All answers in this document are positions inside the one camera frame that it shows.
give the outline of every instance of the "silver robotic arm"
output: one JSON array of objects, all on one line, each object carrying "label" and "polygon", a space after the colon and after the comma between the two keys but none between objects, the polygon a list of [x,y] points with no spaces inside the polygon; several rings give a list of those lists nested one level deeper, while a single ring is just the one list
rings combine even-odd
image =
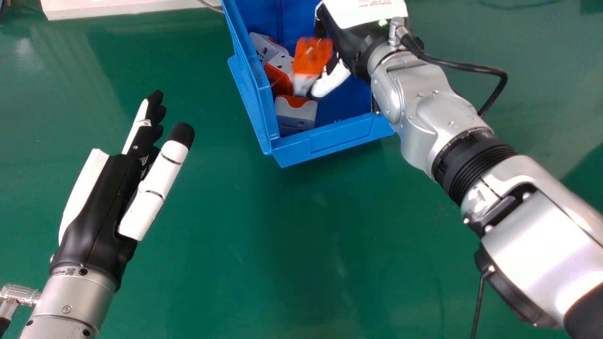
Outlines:
[{"label": "silver robotic arm", "polygon": [[122,154],[99,149],[71,192],[43,291],[7,284],[0,291],[0,337],[18,306],[33,307],[21,339],[95,338],[127,263],[163,205],[195,132],[177,124],[161,149],[163,93],[140,105]]},{"label": "silver robotic arm", "polygon": [[[429,62],[403,4],[324,0],[317,35],[328,34],[336,58],[370,83],[404,159],[460,206],[463,223],[481,239],[475,261],[482,279],[519,319],[564,328],[574,339],[602,338],[603,217],[495,137],[483,114]],[[354,15],[357,22],[348,22]],[[340,83],[329,77],[326,70],[319,92]]]}]

